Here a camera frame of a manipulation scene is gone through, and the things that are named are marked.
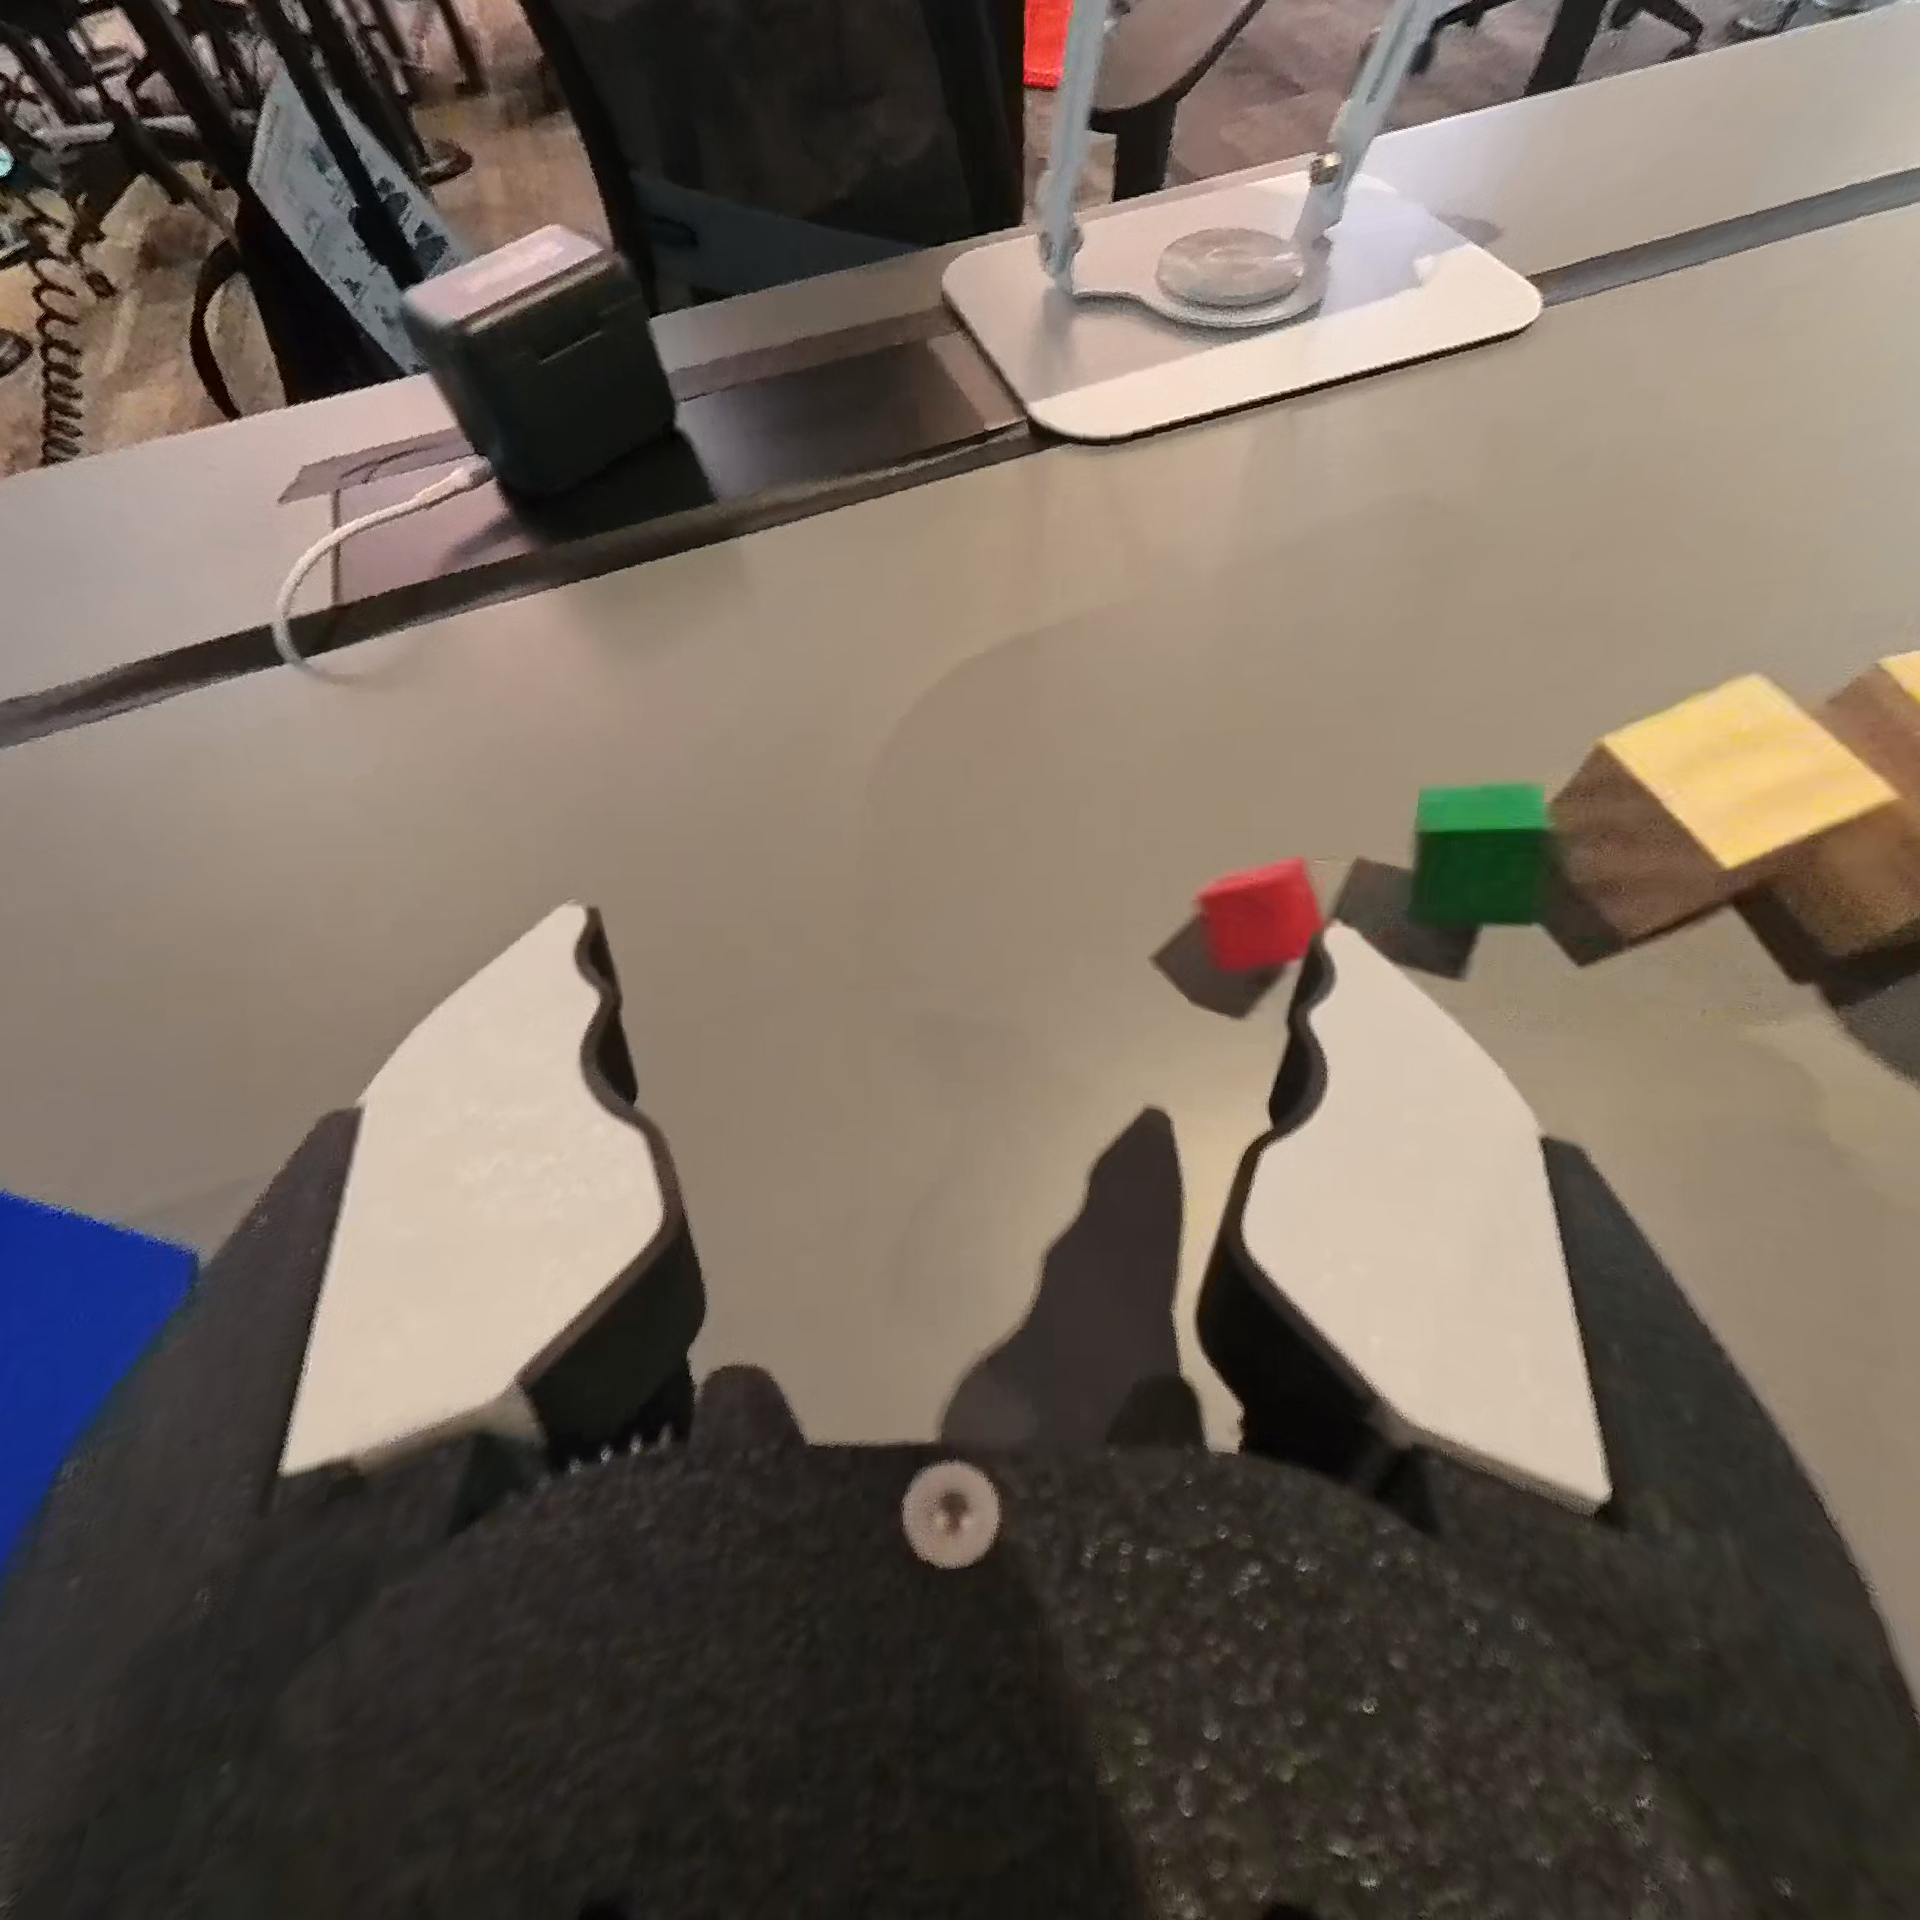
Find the blue plastic bin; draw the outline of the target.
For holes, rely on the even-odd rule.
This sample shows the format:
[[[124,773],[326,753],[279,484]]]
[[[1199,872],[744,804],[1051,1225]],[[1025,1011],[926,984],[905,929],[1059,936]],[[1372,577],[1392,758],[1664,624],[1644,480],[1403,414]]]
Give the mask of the blue plastic bin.
[[[1,1194],[4,1565],[199,1267],[199,1256],[172,1240]]]

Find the printed paper sign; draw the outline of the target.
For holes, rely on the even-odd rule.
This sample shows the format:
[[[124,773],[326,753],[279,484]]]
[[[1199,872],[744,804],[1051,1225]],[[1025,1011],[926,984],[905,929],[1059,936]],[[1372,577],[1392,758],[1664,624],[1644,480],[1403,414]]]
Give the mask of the printed paper sign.
[[[331,102],[423,277],[433,280],[463,265],[469,253],[439,205],[380,146],[351,108],[337,98]],[[275,69],[256,121],[248,184],[360,334],[403,374],[424,373],[424,362],[403,324],[397,281],[355,229],[357,202],[347,179],[283,69]]]

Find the black office chair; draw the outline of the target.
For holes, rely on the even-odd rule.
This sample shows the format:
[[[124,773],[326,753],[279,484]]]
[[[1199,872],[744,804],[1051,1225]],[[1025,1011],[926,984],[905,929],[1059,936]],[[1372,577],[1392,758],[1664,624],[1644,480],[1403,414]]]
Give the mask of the black office chair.
[[[1023,8],[526,2],[612,246],[654,308],[1023,217]]]

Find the large natural wooden cube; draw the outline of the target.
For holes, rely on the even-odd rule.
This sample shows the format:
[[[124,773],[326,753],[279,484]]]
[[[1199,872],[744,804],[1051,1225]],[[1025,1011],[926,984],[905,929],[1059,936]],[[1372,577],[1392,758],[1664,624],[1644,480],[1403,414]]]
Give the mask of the large natural wooden cube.
[[[1744,901],[1752,925],[1803,973],[1916,946],[1918,653],[1872,662],[1814,716],[1888,795],[1861,819],[1816,833]]]

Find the small red wooden cube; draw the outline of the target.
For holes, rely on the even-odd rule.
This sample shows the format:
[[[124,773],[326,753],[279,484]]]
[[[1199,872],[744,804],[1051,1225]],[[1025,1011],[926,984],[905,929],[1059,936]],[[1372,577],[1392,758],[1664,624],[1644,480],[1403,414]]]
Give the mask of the small red wooden cube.
[[[1217,876],[1193,906],[1207,960],[1222,973],[1292,966],[1325,924],[1311,866],[1302,858]]]

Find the green wooden cube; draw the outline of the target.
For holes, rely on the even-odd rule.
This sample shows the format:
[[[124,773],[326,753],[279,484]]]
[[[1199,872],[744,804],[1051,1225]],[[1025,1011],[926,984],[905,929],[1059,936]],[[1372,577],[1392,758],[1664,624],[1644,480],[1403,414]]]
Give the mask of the green wooden cube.
[[[1423,787],[1408,915],[1433,929],[1539,924],[1549,865],[1552,813],[1539,785]]]

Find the white desk stand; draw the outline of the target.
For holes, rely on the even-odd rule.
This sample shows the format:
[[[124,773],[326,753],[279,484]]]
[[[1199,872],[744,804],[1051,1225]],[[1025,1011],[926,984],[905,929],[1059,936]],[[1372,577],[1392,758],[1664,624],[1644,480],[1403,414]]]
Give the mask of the white desk stand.
[[[1076,187],[1109,4],[1071,4],[1039,224],[960,253],[944,300],[1025,421],[1118,443],[1521,334],[1534,284],[1363,172],[1436,4],[1392,4],[1323,148],[1289,177],[1131,200]]]

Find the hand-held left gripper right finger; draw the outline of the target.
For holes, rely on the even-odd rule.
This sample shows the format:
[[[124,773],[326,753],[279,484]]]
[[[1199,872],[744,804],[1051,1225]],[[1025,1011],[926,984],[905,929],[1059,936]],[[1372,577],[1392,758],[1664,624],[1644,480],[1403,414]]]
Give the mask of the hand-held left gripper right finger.
[[[1239,1444],[1336,1478],[1444,1457],[1614,1497],[1531,1107],[1356,929],[1302,960],[1196,1305]]]

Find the medium natural wooden cube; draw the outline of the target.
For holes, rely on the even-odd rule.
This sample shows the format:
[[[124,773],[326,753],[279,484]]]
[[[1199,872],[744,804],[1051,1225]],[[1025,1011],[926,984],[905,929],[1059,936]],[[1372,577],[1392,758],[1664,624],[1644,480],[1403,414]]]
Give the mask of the medium natural wooden cube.
[[[1644,944],[1752,897],[1885,795],[1809,709],[1749,675],[1589,748],[1549,800],[1557,872],[1608,944]]]

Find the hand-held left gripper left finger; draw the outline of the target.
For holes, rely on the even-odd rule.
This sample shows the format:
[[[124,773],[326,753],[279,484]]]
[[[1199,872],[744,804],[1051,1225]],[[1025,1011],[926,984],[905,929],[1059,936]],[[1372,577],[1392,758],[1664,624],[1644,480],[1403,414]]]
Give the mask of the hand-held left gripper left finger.
[[[593,908],[445,997],[355,1115],[280,1476],[463,1438],[566,1468],[688,1430],[704,1270]]]

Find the black cube-shaped device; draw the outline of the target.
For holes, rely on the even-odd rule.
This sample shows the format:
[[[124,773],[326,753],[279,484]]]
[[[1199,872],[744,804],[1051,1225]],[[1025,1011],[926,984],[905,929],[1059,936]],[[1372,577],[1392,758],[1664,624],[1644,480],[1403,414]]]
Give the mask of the black cube-shaped device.
[[[421,281],[399,324],[515,497],[569,494],[676,432],[633,265],[573,229],[541,226]]]

